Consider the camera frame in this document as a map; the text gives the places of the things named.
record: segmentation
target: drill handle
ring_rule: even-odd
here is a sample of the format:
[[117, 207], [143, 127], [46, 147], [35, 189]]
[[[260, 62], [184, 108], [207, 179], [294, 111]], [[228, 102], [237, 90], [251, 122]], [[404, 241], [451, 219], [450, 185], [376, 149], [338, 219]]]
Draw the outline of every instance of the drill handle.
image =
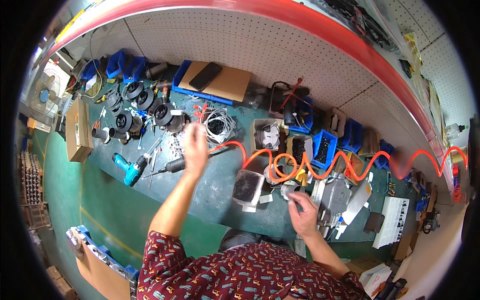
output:
[[118, 153], [114, 153], [112, 156], [112, 160], [115, 165], [119, 166], [123, 171], [127, 172], [128, 168], [130, 167], [130, 163], [128, 163], [123, 156]]

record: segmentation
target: rack of metal parts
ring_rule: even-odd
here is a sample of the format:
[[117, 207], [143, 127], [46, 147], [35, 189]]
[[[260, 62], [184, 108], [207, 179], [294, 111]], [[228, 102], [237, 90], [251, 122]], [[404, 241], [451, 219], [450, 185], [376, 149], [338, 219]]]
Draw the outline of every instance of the rack of metal parts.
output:
[[31, 152], [23, 151], [18, 155], [22, 189], [20, 192], [20, 206], [30, 230], [51, 227], [47, 203], [43, 201], [43, 170], [38, 158]]

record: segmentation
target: orange coiled air hose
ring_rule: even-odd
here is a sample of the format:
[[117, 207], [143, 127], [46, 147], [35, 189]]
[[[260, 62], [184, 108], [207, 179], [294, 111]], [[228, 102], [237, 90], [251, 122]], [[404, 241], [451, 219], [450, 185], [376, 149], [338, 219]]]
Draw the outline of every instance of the orange coiled air hose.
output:
[[[242, 155], [243, 155], [243, 165], [242, 165], [242, 168], [245, 169], [247, 167], [247, 165], [254, 159], [256, 158], [257, 156], [259, 156], [260, 154], [262, 153], [265, 153], [267, 152], [268, 153], [268, 165], [271, 165], [272, 164], [272, 159], [273, 159], [273, 155], [272, 155], [272, 151], [270, 151], [269, 149], [262, 149], [262, 150], [259, 150], [257, 152], [255, 152], [252, 156], [250, 156], [247, 160], [247, 154], [245, 152], [245, 148], [243, 147], [243, 145], [237, 141], [228, 141], [228, 142], [225, 142], [223, 144], [220, 144], [218, 146], [216, 146], [215, 148], [212, 148], [210, 150], [208, 150], [208, 153], [211, 153], [211, 152], [214, 152], [220, 148], [222, 148], [223, 146], [227, 146], [227, 145], [230, 145], [230, 144], [234, 144], [234, 145], [237, 145], [240, 150], [242, 151]], [[385, 151], [379, 151], [377, 153], [375, 153], [375, 155], [372, 157], [372, 159], [370, 160], [370, 163], [368, 163], [368, 166], [367, 168], [365, 169], [365, 171], [363, 172], [363, 174], [361, 176], [358, 176], [357, 174], [355, 174], [355, 171], [353, 170], [353, 167], [352, 165], [350, 164], [350, 161], [349, 159], [347, 158], [347, 155], [343, 152], [343, 151], [338, 151], [334, 158], [333, 158], [333, 161], [332, 163], [330, 164], [330, 167], [325, 171], [325, 173], [323, 175], [318, 175], [316, 174], [313, 169], [312, 169], [312, 166], [310, 165], [310, 162], [308, 160], [308, 157], [307, 157], [307, 153], [306, 152], [303, 152], [303, 156], [302, 156], [302, 161], [300, 163], [300, 167], [297, 168], [298, 164], [297, 164], [297, 161], [295, 160], [295, 158], [290, 155], [290, 154], [287, 154], [287, 153], [281, 153], [279, 155], [277, 155], [275, 157], [275, 159], [273, 159], [273, 165], [274, 165], [274, 168], [275, 168], [275, 172], [281, 177], [280, 179], [276, 179], [273, 177], [273, 174], [272, 174], [272, 169], [271, 168], [268, 168], [268, 175], [270, 176], [270, 179], [274, 182], [283, 182], [283, 181], [287, 181], [293, 177], [295, 177], [298, 172], [300, 172], [301, 169], [303, 169], [303, 166], [306, 164], [307, 165], [307, 169], [308, 171], [310, 171], [310, 173], [317, 179], [325, 179], [328, 177], [328, 174], [330, 174], [330, 172], [332, 171], [337, 159], [341, 156], [346, 164], [347, 164], [347, 168], [350, 170], [350, 173], [352, 175], [352, 177], [355, 179], [355, 180], [362, 180], [365, 178], [365, 176], [367, 176], [368, 174], [368, 171], [370, 170], [370, 168], [372, 167], [373, 165], [373, 162], [374, 160], [379, 157], [380, 155], [383, 155], [385, 156], [389, 163], [390, 163], [390, 166], [391, 168], [394, 170], [394, 174], [398, 174], [396, 177], [398, 179], [403, 179], [405, 178], [409, 173], [410, 173], [410, 170], [411, 170], [411, 166], [413, 165], [413, 160], [420, 154], [424, 154], [426, 156], [428, 156], [428, 158], [430, 159], [430, 161], [432, 162], [433, 166], [435, 167], [436, 171], [437, 171], [437, 175], [438, 177], [441, 177], [442, 176], [442, 170], [444, 169], [444, 165], [445, 165], [445, 161], [448, 157], [448, 155], [450, 154], [450, 152], [452, 151], [458, 151], [461, 155], [462, 155], [462, 158], [463, 158], [463, 161], [465, 163], [465, 169], [468, 168], [468, 160], [467, 160], [467, 157], [465, 156], [465, 154], [460, 150], [460, 148], [458, 148], [457, 146], [452, 146], [450, 148], [448, 148], [445, 156], [444, 156], [444, 159], [442, 161], [442, 164], [441, 164], [441, 167], [438, 168], [438, 165], [435, 163], [435, 160], [433, 158], [433, 156], [430, 154], [430, 152], [426, 151], [426, 150], [423, 150], [423, 149], [420, 149], [420, 150], [417, 150], [412, 158], [410, 159], [410, 162], [409, 162], [409, 165], [408, 166], [405, 166], [405, 168], [402, 170], [400, 170], [399, 172], [395, 172], [395, 171], [398, 171], [397, 170], [397, 166], [395, 165], [394, 161], [390, 161], [390, 155], [385, 152]], [[287, 174], [283, 174], [277, 167], [277, 163], [278, 163], [278, 160], [281, 159], [282, 157], [288, 157], [289, 159], [292, 160], [293, 162], [293, 170], [291, 173], [289, 173], [288, 175]]]

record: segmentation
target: smartphone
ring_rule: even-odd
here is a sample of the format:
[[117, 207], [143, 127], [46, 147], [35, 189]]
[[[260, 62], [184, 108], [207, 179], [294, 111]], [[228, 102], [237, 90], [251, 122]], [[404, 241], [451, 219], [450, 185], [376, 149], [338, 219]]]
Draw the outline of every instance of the smartphone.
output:
[[216, 63], [209, 63], [203, 68], [200, 73], [197, 74], [190, 82], [189, 85], [201, 92], [206, 86], [217, 76], [222, 70], [222, 67]]

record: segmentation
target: person's left hand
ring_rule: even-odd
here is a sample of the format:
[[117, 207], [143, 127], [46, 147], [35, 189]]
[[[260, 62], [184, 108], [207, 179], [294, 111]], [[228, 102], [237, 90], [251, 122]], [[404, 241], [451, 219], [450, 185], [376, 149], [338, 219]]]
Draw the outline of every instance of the person's left hand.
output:
[[189, 123], [185, 126], [183, 157], [185, 174], [191, 175], [196, 180], [199, 179], [208, 160], [205, 125]]

